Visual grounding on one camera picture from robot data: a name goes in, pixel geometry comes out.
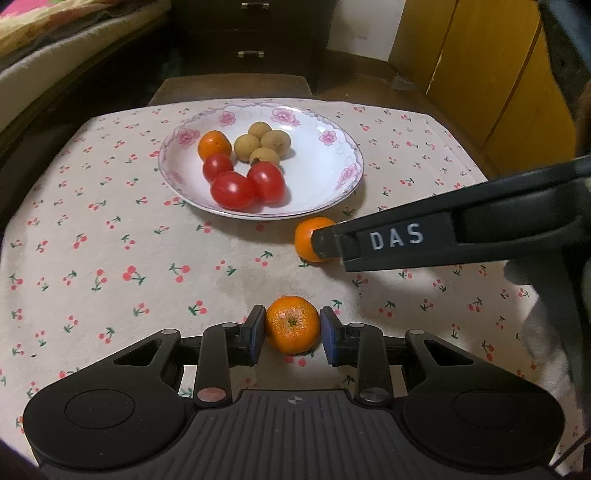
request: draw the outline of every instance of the text das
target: text das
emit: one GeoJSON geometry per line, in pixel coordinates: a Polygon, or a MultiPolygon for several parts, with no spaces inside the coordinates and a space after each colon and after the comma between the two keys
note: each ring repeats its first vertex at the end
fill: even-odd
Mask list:
{"type": "MultiPolygon", "coordinates": [[[[420,225],[418,223],[411,223],[410,225],[408,225],[406,227],[406,231],[408,236],[410,237],[409,242],[411,244],[420,244],[423,242],[423,240],[425,240],[423,234],[418,230],[420,228],[420,225]]],[[[384,241],[384,237],[382,236],[382,234],[380,232],[371,232],[369,234],[370,238],[371,238],[371,244],[372,247],[374,248],[374,250],[380,250],[382,248],[384,248],[384,245],[386,244],[386,242],[388,242],[388,244],[390,245],[390,248],[392,247],[404,247],[405,243],[402,240],[402,237],[400,237],[400,235],[398,234],[397,230],[395,228],[391,228],[390,229],[390,233],[389,233],[389,239],[387,239],[386,241],[384,241]]]]}

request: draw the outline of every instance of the white plate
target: white plate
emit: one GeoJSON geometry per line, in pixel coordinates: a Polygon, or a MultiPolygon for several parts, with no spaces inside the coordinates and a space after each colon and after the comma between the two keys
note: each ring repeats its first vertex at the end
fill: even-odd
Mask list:
{"type": "MultiPolygon", "coordinates": [[[[359,147],[332,121],[310,110],[239,100],[224,108],[207,109],[175,128],[160,147],[158,166],[168,185],[191,205],[247,220],[280,220],[320,212],[347,198],[363,177],[359,147]],[[257,203],[243,212],[227,210],[209,193],[197,143],[206,132],[220,130],[233,145],[257,121],[291,137],[291,151],[280,165],[287,185],[285,199],[273,206],[257,203]]],[[[248,168],[248,164],[236,162],[238,173],[246,176],[248,168]]]]}

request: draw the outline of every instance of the cabinet drawer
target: cabinet drawer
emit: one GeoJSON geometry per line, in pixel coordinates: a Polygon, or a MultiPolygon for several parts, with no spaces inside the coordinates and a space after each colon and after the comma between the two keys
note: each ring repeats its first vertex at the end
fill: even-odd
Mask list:
{"type": "Polygon", "coordinates": [[[173,15],[185,31],[311,31],[317,16],[313,0],[175,0],[173,15]]]}
{"type": "Polygon", "coordinates": [[[186,58],[191,73],[286,73],[307,76],[314,35],[214,31],[193,34],[186,58]]]}

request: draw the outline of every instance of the bed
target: bed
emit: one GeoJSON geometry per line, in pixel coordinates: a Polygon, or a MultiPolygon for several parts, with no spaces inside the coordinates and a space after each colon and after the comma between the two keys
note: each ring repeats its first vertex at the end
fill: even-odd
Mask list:
{"type": "Polygon", "coordinates": [[[170,9],[170,0],[48,0],[22,11],[38,3],[16,0],[0,15],[0,131],[61,79],[170,9]]]}

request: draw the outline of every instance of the cherry tomato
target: cherry tomato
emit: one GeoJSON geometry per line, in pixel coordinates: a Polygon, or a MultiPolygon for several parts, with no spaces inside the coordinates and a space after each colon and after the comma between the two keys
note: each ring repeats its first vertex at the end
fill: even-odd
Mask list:
{"type": "Polygon", "coordinates": [[[225,153],[214,153],[203,162],[203,176],[211,183],[224,171],[234,170],[234,164],[225,153]]]}
{"type": "Polygon", "coordinates": [[[256,195],[264,203],[277,203],[285,196],[285,180],[273,163],[260,161],[248,171],[246,178],[255,186],[256,195]]]}
{"type": "Polygon", "coordinates": [[[244,210],[256,198],[250,180],[235,171],[220,173],[212,183],[213,199],[228,210],[244,210]]]}

